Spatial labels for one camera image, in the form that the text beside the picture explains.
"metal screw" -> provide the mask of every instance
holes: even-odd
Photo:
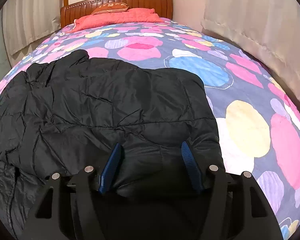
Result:
[[[84,168],[84,171],[85,172],[91,172],[91,171],[93,171],[93,167],[92,166],[87,166],[87,167]]]
[[[217,165],[210,165],[209,166],[209,169],[211,170],[211,171],[218,171],[218,166]]]
[[[251,173],[248,172],[248,171],[245,171],[245,172],[243,173],[243,175],[244,175],[246,178],[251,178]]]
[[[52,177],[52,179],[59,179],[60,174],[59,173],[54,173],[51,177]]]

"wooden headboard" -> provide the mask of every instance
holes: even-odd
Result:
[[[69,0],[64,0],[64,7],[61,8],[61,28],[74,23],[75,19],[91,14],[98,6],[110,2],[124,2],[130,8],[154,8],[159,17],[172,20],[172,0],[85,0],[70,5]]]

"pink pillow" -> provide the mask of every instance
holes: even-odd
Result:
[[[136,14],[155,13],[154,9],[148,9],[148,8],[131,8],[127,12],[134,12]]]
[[[69,33],[74,33],[91,28],[120,23],[164,23],[164,20],[154,12],[154,9],[136,8],[140,10],[128,10],[126,12],[103,13],[83,16],[74,21],[74,28]]]

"bed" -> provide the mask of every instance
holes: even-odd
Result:
[[[125,23],[68,33],[97,6],[125,2],[154,8],[164,23]],[[172,0],[85,0],[61,9],[62,29],[24,57],[0,82],[0,93],[32,63],[84,49],[140,68],[197,74],[218,123],[226,171],[250,171],[265,193],[284,240],[300,224],[300,113],[261,64],[241,49],[172,21]]]

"pillow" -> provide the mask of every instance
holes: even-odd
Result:
[[[138,14],[155,13],[154,9],[147,9],[147,8],[131,8],[128,10],[128,12],[135,12]]]
[[[125,12],[129,6],[123,2],[106,3],[97,7],[92,14]]]
[[[74,28],[68,33],[74,33],[91,28],[120,23],[164,23],[156,13],[138,13],[136,10],[118,13],[103,13],[86,15],[74,20]]]

